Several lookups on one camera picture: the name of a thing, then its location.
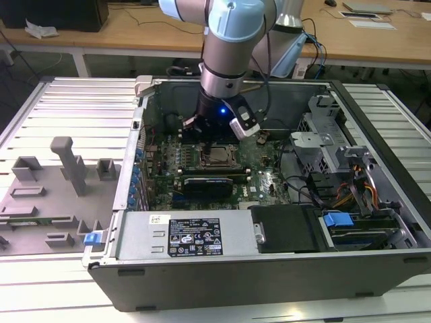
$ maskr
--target laptop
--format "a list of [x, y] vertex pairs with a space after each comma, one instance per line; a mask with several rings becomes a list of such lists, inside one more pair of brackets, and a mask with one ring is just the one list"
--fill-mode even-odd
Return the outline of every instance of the laptop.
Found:
[[392, 10], [390, 10], [388, 7], [385, 7], [384, 5], [357, 3], [350, 1], [344, 1], [343, 5], [352, 12], [381, 13], [383, 15], [390, 15], [393, 13]]

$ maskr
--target white paper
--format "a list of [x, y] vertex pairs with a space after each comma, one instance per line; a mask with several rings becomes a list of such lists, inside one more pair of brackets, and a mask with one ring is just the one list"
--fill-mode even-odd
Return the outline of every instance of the white paper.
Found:
[[431, 22], [431, 13], [422, 12], [422, 17], [424, 17], [425, 20]]
[[53, 37], [53, 36], [59, 35], [55, 27], [41, 27], [41, 26], [32, 24], [28, 20], [26, 20], [26, 22], [27, 22], [26, 32], [32, 35], [33, 37], [42, 39], [42, 37]]
[[394, 26], [387, 22], [361, 22], [357, 20], [349, 20], [350, 23], [359, 28], [374, 28], [374, 29], [389, 29], [396, 30]]

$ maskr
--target floor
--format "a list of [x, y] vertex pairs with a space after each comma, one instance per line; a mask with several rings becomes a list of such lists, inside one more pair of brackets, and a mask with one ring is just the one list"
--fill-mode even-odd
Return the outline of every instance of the floor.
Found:
[[[22, 55], [39, 76], [77, 77], [73, 59], [70, 55], [57, 53], [23, 52]], [[14, 66], [6, 68], [0, 65], [0, 132], [7, 126], [19, 107], [25, 102], [32, 89], [37, 85], [37, 78], [24, 64], [20, 56], [15, 55]], [[136, 75], [165, 75], [172, 59], [136, 57]], [[88, 55], [88, 64], [94, 77], [134, 77], [130, 72], [129, 60], [124, 56]], [[367, 81], [360, 77], [364, 69], [356, 67], [328, 66], [320, 79], [338, 79], [344, 83], [383, 83], [404, 102], [412, 111], [418, 112], [423, 123], [431, 119], [431, 107], [424, 99], [431, 96], [430, 79], [423, 71], [400, 71], [391, 69], [388, 75], [382, 69], [376, 69]], [[314, 78], [317, 67], [307, 73], [306, 78]]]

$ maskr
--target sticker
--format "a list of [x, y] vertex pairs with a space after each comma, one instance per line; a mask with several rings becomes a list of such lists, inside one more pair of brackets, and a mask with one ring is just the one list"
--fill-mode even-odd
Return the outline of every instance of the sticker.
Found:
[[150, 224], [168, 224], [170, 220], [170, 214], [151, 214]]
[[25, 225], [38, 225], [37, 222], [15, 222], [10, 223], [12, 227], [21, 227]]
[[170, 220], [168, 254], [171, 257], [222, 255], [223, 245], [220, 220]]

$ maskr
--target computer case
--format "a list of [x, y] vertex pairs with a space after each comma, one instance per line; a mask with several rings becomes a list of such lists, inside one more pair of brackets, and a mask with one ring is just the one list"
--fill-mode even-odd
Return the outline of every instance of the computer case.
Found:
[[26, 19], [58, 30], [98, 32], [108, 19], [106, 0], [0, 0], [0, 18], [7, 28], [26, 27]]

